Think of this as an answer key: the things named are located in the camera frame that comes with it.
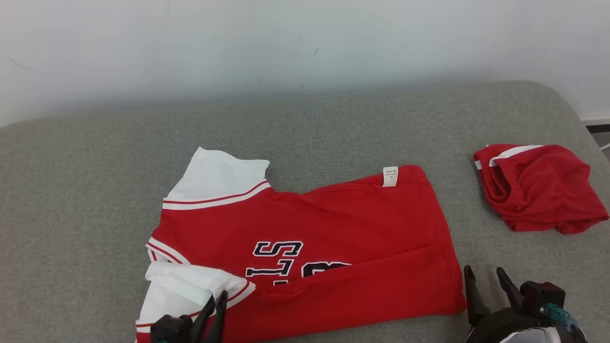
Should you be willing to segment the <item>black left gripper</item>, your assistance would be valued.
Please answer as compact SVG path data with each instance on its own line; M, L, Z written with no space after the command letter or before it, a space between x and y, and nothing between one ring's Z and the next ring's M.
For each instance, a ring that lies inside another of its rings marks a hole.
M227 310L227 291L216 298L212 295L195 321L190 316L164 315L150 329L151 343L202 343L208 320L213 316L205 334L207 343L222 343Z

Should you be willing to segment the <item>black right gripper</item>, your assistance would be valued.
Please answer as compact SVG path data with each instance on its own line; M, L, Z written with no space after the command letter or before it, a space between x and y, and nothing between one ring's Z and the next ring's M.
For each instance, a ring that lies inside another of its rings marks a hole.
M578 322L560 307L542 307L538 314L521 310L523 294L502 267L496 268L501 288L511 308L491 314L477 287L470 265L464 267L468 323L466 343L587 343Z

